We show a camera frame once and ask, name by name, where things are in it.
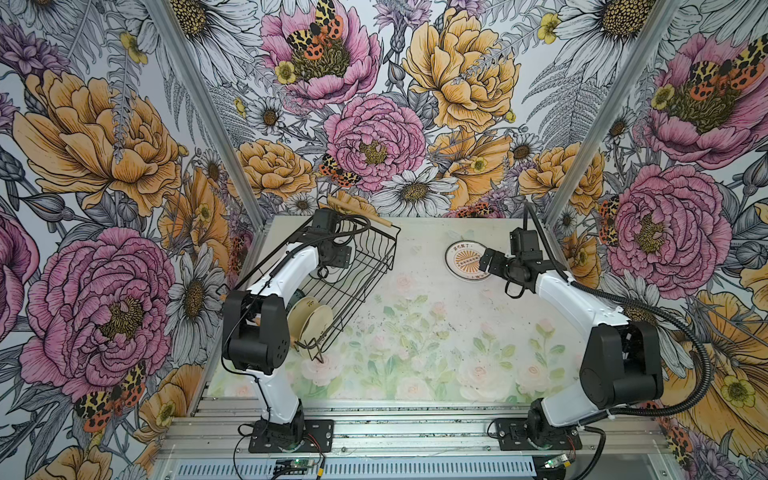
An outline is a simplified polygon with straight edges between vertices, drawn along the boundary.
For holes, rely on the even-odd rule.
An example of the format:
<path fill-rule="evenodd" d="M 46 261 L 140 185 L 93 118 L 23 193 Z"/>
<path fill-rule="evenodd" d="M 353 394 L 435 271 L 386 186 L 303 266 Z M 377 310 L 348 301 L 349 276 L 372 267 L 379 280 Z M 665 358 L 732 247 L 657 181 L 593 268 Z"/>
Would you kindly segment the black wire dish rack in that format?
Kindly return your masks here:
<path fill-rule="evenodd" d="M 317 210 L 333 209 L 342 214 L 354 214 L 341 208 L 331 207 L 328 204 L 328 198 L 321 200 Z M 380 280 L 394 267 L 399 227 L 393 225 L 392 228 L 388 228 L 372 220 L 370 223 L 370 229 L 356 236 L 353 240 L 353 259 L 349 268 L 344 270 L 332 268 L 325 274 L 321 272 L 311 273 L 288 304 L 289 313 L 298 300 L 311 296 L 316 298 L 321 305 L 328 305 L 333 310 L 334 322 L 314 348 L 305 349 L 299 342 L 300 339 L 298 341 L 291 340 L 291 348 L 297 349 L 313 361 L 324 359 L 327 350 L 356 316 Z M 271 255 L 276 247 L 267 253 L 250 271 L 243 274 L 235 288 L 244 289 L 266 273 L 269 266 L 263 261 Z"/>

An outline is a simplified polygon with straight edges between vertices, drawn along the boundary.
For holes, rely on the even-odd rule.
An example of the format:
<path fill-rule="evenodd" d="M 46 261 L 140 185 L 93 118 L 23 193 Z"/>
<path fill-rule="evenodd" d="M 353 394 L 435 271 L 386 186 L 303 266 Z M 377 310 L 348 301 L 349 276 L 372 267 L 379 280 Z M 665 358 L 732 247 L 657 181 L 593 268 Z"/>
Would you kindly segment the beige plate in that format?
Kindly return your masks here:
<path fill-rule="evenodd" d="M 298 341 L 312 313 L 321 306 L 320 302 L 311 296 L 298 300 L 288 313 L 287 321 L 292 341 Z"/>

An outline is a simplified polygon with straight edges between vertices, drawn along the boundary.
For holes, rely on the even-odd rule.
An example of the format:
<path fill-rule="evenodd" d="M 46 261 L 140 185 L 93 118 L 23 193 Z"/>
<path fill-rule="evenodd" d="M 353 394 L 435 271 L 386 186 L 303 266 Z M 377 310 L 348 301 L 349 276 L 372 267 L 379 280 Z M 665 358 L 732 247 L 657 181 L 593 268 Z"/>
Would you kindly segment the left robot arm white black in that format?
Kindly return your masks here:
<path fill-rule="evenodd" d="M 252 379 L 260 395 L 263 413 L 253 441 L 284 450 L 303 443 L 302 403 L 283 370 L 292 346 L 288 304 L 311 273 L 349 268 L 353 240 L 370 227 L 364 216 L 319 209 L 263 261 L 266 273 L 228 294 L 221 355 L 232 364 L 228 371 Z"/>

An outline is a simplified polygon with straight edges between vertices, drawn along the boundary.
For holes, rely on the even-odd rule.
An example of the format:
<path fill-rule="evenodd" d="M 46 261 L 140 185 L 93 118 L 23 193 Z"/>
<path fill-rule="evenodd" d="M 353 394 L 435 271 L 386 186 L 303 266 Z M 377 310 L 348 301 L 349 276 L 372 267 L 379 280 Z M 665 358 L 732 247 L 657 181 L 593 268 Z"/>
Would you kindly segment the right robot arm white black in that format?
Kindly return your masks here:
<path fill-rule="evenodd" d="M 654 326 L 633 322 L 616 301 L 590 293 L 564 270 L 545 259 L 539 235 L 516 228 L 509 256 L 487 248 L 479 269 L 547 301 L 585 339 L 578 380 L 562 391 L 535 400 L 523 427 L 538 448 L 573 427 L 609 415 L 614 407 L 656 400 L 663 393 L 660 341 Z"/>

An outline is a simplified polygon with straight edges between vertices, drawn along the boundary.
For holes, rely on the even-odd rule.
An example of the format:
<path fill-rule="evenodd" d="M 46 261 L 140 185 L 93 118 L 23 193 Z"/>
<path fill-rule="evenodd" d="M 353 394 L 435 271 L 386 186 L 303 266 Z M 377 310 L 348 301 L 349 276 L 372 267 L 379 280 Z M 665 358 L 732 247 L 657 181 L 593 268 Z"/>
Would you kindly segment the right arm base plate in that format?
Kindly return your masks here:
<path fill-rule="evenodd" d="M 488 426 L 487 434 L 497 440 L 502 451 L 577 451 L 582 442 L 575 428 L 542 427 L 529 429 L 523 418 L 497 418 Z"/>

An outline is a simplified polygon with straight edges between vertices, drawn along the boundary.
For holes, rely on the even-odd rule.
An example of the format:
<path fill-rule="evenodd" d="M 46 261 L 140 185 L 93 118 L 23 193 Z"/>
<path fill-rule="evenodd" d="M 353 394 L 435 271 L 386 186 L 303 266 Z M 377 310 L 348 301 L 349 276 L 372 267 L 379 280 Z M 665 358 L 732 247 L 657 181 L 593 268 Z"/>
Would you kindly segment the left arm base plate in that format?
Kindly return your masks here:
<path fill-rule="evenodd" d="M 252 454 L 329 453 L 335 422 L 305 419 L 296 424 L 257 421 L 248 444 Z"/>

